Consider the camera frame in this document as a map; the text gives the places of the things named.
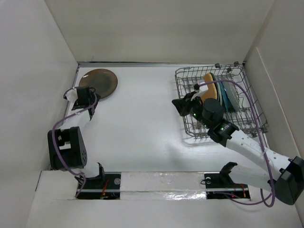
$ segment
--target white wall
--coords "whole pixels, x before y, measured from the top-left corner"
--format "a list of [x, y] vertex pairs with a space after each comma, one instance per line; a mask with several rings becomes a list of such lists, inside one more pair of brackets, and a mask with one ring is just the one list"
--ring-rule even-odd
[[77, 63], [43, 0], [0, 1], [0, 227], [25, 227]]
[[[247, 72], [269, 121], [269, 144], [304, 157], [304, 1], [276, 0], [248, 56]], [[304, 196], [297, 208], [304, 221]]]
[[46, 0], [77, 61], [242, 62], [273, 0]]

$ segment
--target wire dish rack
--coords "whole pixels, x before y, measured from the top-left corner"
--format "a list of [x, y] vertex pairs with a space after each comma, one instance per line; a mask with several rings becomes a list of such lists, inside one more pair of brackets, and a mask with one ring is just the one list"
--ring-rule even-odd
[[[259, 129], [262, 133], [266, 133], [268, 122], [247, 79], [244, 66], [238, 62], [232, 65], [215, 64], [212, 66], [186, 67], [176, 70], [175, 80], [179, 98], [183, 98], [187, 93], [193, 92], [194, 85], [198, 80], [203, 79], [207, 73], [213, 73], [216, 79], [233, 80], [246, 90], [254, 104], [256, 115], [258, 116]], [[244, 93], [237, 86], [232, 85], [236, 90], [240, 109], [237, 112], [225, 112], [224, 118], [238, 126], [246, 134], [251, 135], [251, 137], [257, 137], [257, 129], [249, 102]], [[209, 137], [207, 135], [208, 129], [197, 122], [192, 116], [187, 115], [183, 117], [183, 122], [186, 134], [195, 138]]]

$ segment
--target orange wire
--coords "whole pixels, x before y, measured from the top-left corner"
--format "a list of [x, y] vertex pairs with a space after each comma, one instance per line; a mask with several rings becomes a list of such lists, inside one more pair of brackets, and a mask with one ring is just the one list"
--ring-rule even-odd
[[246, 198], [246, 193], [245, 193], [245, 188], [244, 188], [244, 185], [243, 185], [243, 184], [240, 184], [240, 186], [242, 187], [242, 189], [243, 189], [243, 193], [244, 193], [244, 197]]
[[108, 186], [108, 183], [109, 183], [109, 180], [107, 180], [106, 182], [105, 182], [105, 186], [104, 186], [104, 188], [103, 188], [103, 196], [105, 195], [105, 190], [106, 190], [106, 187]]

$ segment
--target bolt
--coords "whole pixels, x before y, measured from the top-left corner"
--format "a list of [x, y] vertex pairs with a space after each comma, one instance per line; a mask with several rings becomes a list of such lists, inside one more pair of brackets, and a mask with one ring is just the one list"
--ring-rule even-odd
[[116, 178], [116, 179], [114, 180], [114, 184], [119, 185], [119, 184], [120, 184], [120, 179], [119, 179], [119, 178]]
[[206, 184], [211, 184], [211, 178], [210, 177], [206, 177], [205, 178], [205, 183]]

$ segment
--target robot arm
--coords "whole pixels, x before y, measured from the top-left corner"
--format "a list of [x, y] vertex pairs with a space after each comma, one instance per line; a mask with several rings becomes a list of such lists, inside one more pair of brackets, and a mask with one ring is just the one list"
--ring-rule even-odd
[[220, 178], [226, 183], [243, 183], [271, 191], [268, 169], [264, 159], [267, 153], [275, 183], [276, 197], [293, 205], [304, 190], [304, 160], [290, 159], [268, 148], [263, 152], [259, 143], [249, 138], [237, 126], [223, 118], [224, 108], [216, 99], [203, 103], [195, 92], [184, 98], [172, 100], [180, 116], [191, 115], [206, 128], [216, 143], [234, 150], [250, 159], [260, 169], [249, 169], [235, 162], [229, 162], [220, 171]]
[[[81, 130], [92, 119], [100, 96], [92, 88], [77, 87], [65, 93], [64, 98], [72, 104], [71, 114], [77, 114], [66, 119], [62, 126], [55, 130], [56, 145], [69, 168], [83, 169], [87, 164], [87, 154]], [[78, 113], [80, 110], [92, 106], [95, 99], [97, 99], [97, 102], [93, 107]], [[65, 171], [66, 169], [61, 163], [54, 147], [52, 131], [49, 131], [47, 136], [52, 169]]]

